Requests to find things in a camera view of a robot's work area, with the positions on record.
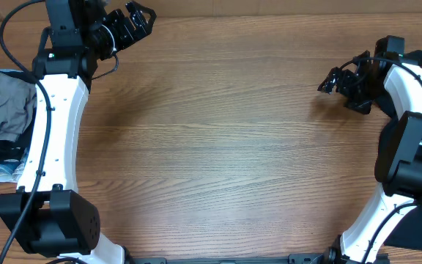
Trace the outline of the grey shorts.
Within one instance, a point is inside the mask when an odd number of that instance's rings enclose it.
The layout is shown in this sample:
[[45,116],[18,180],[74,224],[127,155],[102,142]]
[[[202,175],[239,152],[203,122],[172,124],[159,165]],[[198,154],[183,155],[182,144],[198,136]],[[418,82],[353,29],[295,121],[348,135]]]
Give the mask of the grey shorts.
[[32,122],[35,85],[0,72],[0,141],[14,142]]

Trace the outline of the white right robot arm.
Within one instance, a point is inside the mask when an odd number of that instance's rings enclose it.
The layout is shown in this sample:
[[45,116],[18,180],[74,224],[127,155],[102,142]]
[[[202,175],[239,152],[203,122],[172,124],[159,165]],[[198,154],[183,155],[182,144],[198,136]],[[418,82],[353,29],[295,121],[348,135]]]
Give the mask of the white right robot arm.
[[388,35],[374,53],[365,51],[351,63],[355,71],[333,68],[318,90],[344,95],[345,106],[361,114],[386,98],[397,125],[378,151],[374,196],[320,263],[373,263],[387,236],[422,200],[422,51],[405,53],[404,39]]

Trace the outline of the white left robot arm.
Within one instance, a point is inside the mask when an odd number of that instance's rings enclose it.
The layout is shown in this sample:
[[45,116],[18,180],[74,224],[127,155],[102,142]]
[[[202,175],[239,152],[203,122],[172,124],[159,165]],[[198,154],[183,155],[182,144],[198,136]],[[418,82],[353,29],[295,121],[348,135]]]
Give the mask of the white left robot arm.
[[97,63],[151,34],[154,10],[130,1],[106,12],[104,1],[45,1],[32,67],[37,107],[29,154],[14,192],[0,195],[0,217],[28,254],[52,263],[131,263],[129,251],[100,229],[98,209],[78,192],[76,153]]

